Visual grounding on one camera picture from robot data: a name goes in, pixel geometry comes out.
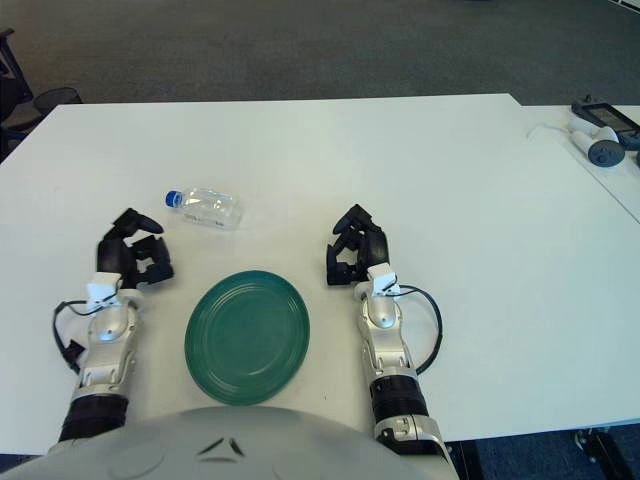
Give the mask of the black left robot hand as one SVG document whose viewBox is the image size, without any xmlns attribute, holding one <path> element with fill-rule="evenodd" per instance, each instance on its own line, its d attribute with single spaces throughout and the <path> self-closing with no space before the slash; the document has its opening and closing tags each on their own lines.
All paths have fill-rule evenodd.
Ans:
<svg viewBox="0 0 640 480">
<path fill-rule="evenodd" d="M 97 247 L 96 270 L 121 276 L 123 289 L 156 284 L 174 277 L 170 254 L 155 220 L 128 208 Z"/>
</svg>

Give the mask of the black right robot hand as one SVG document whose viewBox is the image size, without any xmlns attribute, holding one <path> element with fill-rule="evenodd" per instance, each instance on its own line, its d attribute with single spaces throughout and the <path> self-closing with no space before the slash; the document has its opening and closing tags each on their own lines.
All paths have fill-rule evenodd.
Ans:
<svg viewBox="0 0 640 480">
<path fill-rule="evenodd" d="M 367 270 L 389 263 L 386 234 L 359 204 L 352 206 L 333 228 L 337 236 L 326 249 L 326 281 L 329 286 L 351 285 L 367 280 Z M 338 260 L 345 249 L 356 253 L 353 264 Z"/>
</svg>

